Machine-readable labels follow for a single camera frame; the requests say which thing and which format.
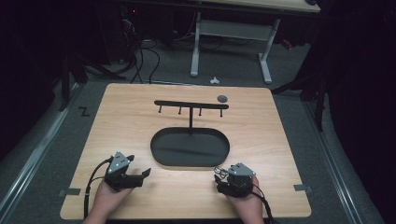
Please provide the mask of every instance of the cable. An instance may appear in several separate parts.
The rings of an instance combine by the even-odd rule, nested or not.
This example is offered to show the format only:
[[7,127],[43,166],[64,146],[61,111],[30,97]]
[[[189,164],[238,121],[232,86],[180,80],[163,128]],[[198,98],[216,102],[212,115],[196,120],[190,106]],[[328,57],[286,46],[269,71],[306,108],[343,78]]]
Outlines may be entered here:
[[95,180],[97,180],[97,179],[103,179],[103,178],[105,178],[105,177],[104,177],[104,176],[96,177],[95,179],[92,180],[92,182],[95,181]]
[[150,73],[150,75],[148,77],[148,83],[151,84],[151,77],[154,74],[155,70],[157,70],[158,65],[160,65],[160,55],[152,49],[145,49],[145,50],[149,50],[149,51],[155,53],[155,55],[157,55],[157,58],[158,58],[157,64],[155,65],[154,69],[152,70],[152,72]]
[[253,43],[259,42],[258,40],[254,40],[254,39],[244,39],[244,40],[246,40],[246,42],[244,42],[244,43],[238,43],[238,42],[236,42],[236,41],[231,41],[232,39],[235,39],[235,38],[226,38],[226,39],[224,40],[224,43],[226,43],[226,44],[233,44],[233,45],[239,45],[239,46],[244,46],[244,45],[247,45],[247,44],[253,44]]
[[256,186],[256,185],[253,185],[253,186],[255,188],[257,188],[262,193],[262,195],[259,195],[259,194],[257,194],[256,192],[253,192],[253,191],[251,191],[250,193],[253,194],[254,196],[258,197],[262,201],[262,203],[264,204],[265,212],[267,213],[268,219],[270,220],[270,223],[271,224],[276,224],[276,223],[278,224],[279,222],[275,221],[274,217],[272,216],[270,204],[267,202],[267,200],[265,200],[264,193],[262,192],[262,190],[258,186]]
[[189,34],[190,34],[190,32],[191,32],[192,27],[194,26],[196,14],[197,14],[197,13],[194,12],[194,14],[192,15],[192,22],[191,22],[189,31],[188,31],[185,35],[183,35],[181,38],[175,39],[174,41],[183,40],[183,39],[185,39],[185,38],[190,38],[190,37],[192,36],[192,35],[189,35]]
[[199,45],[200,48],[201,48],[201,49],[208,49],[208,50],[213,50],[213,49],[218,49],[218,48],[220,48],[220,47],[223,45],[223,43],[224,43],[224,38],[222,38],[222,37],[220,37],[220,36],[216,36],[216,38],[220,39],[220,43],[219,43],[218,46],[216,46],[216,47],[210,49],[210,48],[205,48],[204,46],[202,46],[202,45],[200,44],[200,45]]
[[131,83],[134,83],[134,79],[136,77],[139,77],[140,83],[143,84],[142,77],[140,76],[140,69],[142,69],[142,66],[143,66],[143,52],[142,52],[142,48],[139,48],[139,51],[140,51],[140,58],[142,60],[142,63],[140,64],[139,67],[137,67],[137,63],[136,63],[136,73],[134,74],[134,77],[132,78]]
[[[193,39],[190,39],[190,38],[192,38],[192,37],[193,37],[193,35],[192,35],[192,36],[189,36],[189,37],[186,37],[186,38],[184,38],[184,39],[177,40],[177,41],[174,42],[174,44],[176,44],[176,45],[178,45],[178,46],[181,46],[181,47],[192,46],[192,45],[195,44],[194,40],[193,40]],[[189,41],[190,43],[189,43],[189,44],[180,44],[180,43],[179,43],[179,42],[187,42],[187,41]]]
[[93,177],[95,176],[96,172],[99,170],[99,168],[101,166],[103,166],[104,164],[108,163],[108,162],[112,162],[113,161],[113,157],[110,157],[109,159],[102,161],[101,163],[99,163],[98,166],[96,166],[96,168],[93,170],[90,180],[88,181],[87,184],[87,188],[85,188],[85,196],[84,196],[84,219],[88,216],[88,206],[90,204],[90,191],[91,191],[91,183],[93,180],[101,178],[101,177],[97,177],[95,179],[93,179]]
[[136,49],[136,45],[138,44],[138,41],[134,41],[134,38],[136,36],[139,36],[139,34],[136,33],[136,29],[134,28],[134,24],[132,22],[130,22],[126,17],[122,18],[120,20],[122,22],[123,25],[123,35],[125,37],[125,42],[126,42],[126,55],[125,55],[125,59],[128,61],[129,63],[121,68],[118,71],[110,71],[110,74],[105,74],[102,71],[99,71],[95,68],[95,70],[99,71],[100,73],[97,73],[95,71],[92,71],[90,68],[85,67],[85,71],[94,75],[94,76],[102,76],[102,75],[120,75],[124,72],[129,71],[130,69],[132,69],[135,64],[136,64],[136,57],[134,56],[134,50]]

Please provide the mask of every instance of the desk leg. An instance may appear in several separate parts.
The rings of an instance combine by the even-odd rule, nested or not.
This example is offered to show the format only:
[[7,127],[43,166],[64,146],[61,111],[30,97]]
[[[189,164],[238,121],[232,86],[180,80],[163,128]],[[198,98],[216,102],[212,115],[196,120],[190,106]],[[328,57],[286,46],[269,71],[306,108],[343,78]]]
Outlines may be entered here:
[[199,35],[201,32],[201,12],[197,12],[197,22],[195,24],[195,45],[194,52],[192,53],[191,62],[191,76],[198,76],[198,65],[199,65]]
[[270,35],[268,37],[267,45],[265,46],[264,53],[259,54],[259,60],[260,60],[260,65],[262,66],[262,75],[264,76],[265,84],[272,83],[271,74],[270,74],[270,71],[268,70],[267,57],[270,52],[271,46],[274,42],[274,38],[275,38],[277,27],[279,26],[279,23],[280,23],[280,19],[275,20],[274,25],[271,29]]

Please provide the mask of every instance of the black device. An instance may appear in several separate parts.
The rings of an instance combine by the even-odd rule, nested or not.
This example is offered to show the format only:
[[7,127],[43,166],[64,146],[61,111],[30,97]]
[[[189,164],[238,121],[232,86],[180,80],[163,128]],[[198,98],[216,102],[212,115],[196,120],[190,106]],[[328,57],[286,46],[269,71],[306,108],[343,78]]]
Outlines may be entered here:
[[[251,177],[254,175],[256,175],[256,173],[242,162],[232,165],[227,170],[216,167],[215,181],[218,184],[218,192],[234,198],[245,198],[249,194],[258,197],[264,204],[269,223],[276,224],[278,222],[275,221],[272,216],[270,205],[267,200],[265,200],[264,193],[259,189],[259,186],[252,183]],[[254,192],[253,188],[257,188],[262,195]]]
[[127,175],[129,164],[134,160],[134,156],[128,158],[119,151],[114,156],[113,161],[108,165],[105,174],[105,182],[115,191],[142,187],[143,179],[149,176],[151,168],[141,175]]
[[[148,168],[141,175],[127,175],[125,173],[128,170],[129,164],[131,164],[131,161],[133,160],[134,160],[134,155],[125,157],[122,153],[117,151],[114,157],[110,157],[109,159],[102,161],[98,166],[96,166],[96,168],[92,172],[90,180],[88,181],[87,188],[85,189],[84,218],[88,216],[90,190],[91,190],[91,183],[93,182],[93,180],[98,178],[104,178],[105,182],[115,191],[143,186],[143,180],[144,178],[149,176],[151,168]],[[98,171],[102,165],[108,162],[110,162],[110,164],[106,169],[105,176],[93,178],[96,174],[96,171]]]

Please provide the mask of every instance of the gray carpet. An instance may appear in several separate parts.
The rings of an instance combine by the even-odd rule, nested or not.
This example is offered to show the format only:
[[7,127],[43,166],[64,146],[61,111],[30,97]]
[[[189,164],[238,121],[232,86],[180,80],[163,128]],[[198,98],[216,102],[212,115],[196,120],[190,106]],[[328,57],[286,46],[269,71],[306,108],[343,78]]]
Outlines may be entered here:
[[[217,43],[205,43],[205,48],[214,48]],[[203,49],[200,62],[200,75],[191,78],[191,46],[174,45],[169,49],[158,45],[153,48],[160,54],[160,66],[152,79],[158,81],[189,83],[196,85],[211,85],[210,79],[216,77],[220,86],[249,86],[276,88],[294,79],[301,62],[309,50],[308,46],[296,47],[291,50],[274,45],[268,58],[273,84],[263,84],[261,69],[257,62],[257,53],[261,43],[254,42],[247,45],[227,44],[216,50]],[[140,72],[144,80],[156,65],[157,57],[154,53],[143,50],[144,63]],[[117,70],[124,65],[114,63],[109,66]],[[21,197],[8,223],[80,223],[60,218],[60,210],[64,197],[60,191],[67,189],[78,164],[78,159],[84,148],[85,141],[91,129],[95,113],[100,104],[105,87],[111,82],[130,82],[135,69],[127,72],[126,80],[115,81],[107,77],[90,75],[90,81],[83,87],[76,101],[69,106],[68,114],[51,142],[49,151],[37,170],[32,182]],[[48,113],[43,116],[33,130],[17,145],[17,147],[0,164],[0,196],[4,198],[15,177],[29,158],[35,145],[47,131],[60,105],[59,90],[57,99]],[[290,142],[294,159],[296,160],[303,183],[312,191],[307,193],[311,204],[312,215],[306,218],[276,218],[284,223],[349,223],[346,212],[338,197],[332,178],[329,175],[325,160],[320,150],[321,145],[312,126],[310,118],[305,112],[304,105],[294,91],[275,95],[276,107]],[[81,116],[82,107],[86,107],[86,114]],[[364,222],[383,223],[375,207],[361,186],[361,182],[349,164],[347,157],[338,143],[333,132],[330,113],[326,107],[324,111],[324,136],[329,143],[334,157],[346,175],[346,182],[353,190],[356,205],[361,211]],[[221,220],[196,220],[196,223],[222,223]]]

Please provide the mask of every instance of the white object on floor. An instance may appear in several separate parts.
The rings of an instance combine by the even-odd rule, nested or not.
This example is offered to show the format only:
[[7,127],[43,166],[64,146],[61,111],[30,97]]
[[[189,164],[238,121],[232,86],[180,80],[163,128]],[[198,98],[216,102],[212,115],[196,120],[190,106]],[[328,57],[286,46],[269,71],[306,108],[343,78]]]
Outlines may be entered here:
[[213,77],[213,79],[210,80],[210,83],[212,83],[212,84],[219,84],[220,81],[218,81],[218,79],[217,79],[216,77]]

